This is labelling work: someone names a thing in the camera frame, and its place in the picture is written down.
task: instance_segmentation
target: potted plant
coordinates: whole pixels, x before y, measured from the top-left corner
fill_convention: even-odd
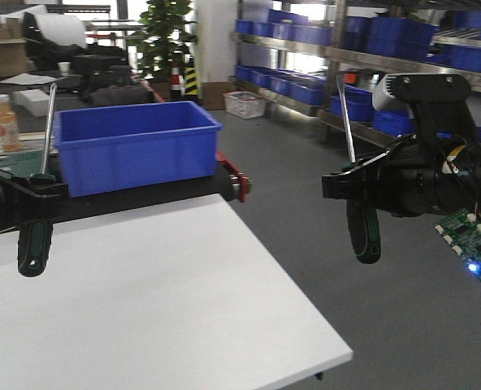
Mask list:
[[[137,52],[143,56],[138,60],[141,76],[169,80],[172,61],[180,64],[184,71],[185,55],[190,54],[189,44],[197,36],[186,31],[186,26],[196,23],[184,17],[192,10],[192,0],[148,0],[147,10],[141,12],[139,22],[145,27],[135,33]]]

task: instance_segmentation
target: white table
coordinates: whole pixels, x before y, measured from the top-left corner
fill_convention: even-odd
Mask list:
[[[276,389],[349,346],[219,196],[0,235],[0,389]]]

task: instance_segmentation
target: green screwdriver handle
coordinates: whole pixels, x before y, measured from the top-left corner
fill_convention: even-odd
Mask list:
[[[359,262],[373,264],[381,255],[376,209],[347,201],[347,224],[354,253]]]
[[[23,276],[39,276],[46,268],[53,235],[53,224],[45,220],[33,220],[20,227],[18,265]]]

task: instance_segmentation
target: circuit board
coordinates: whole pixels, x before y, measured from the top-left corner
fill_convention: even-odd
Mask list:
[[[461,209],[439,221],[434,229],[481,281],[481,222],[476,215]]]

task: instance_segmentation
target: orange bottle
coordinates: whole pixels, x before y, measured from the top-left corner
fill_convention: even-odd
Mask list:
[[[11,109],[9,95],[0,95],[0,140],[5,152],[22,149],[19,141],[19,125],[16,114]]]

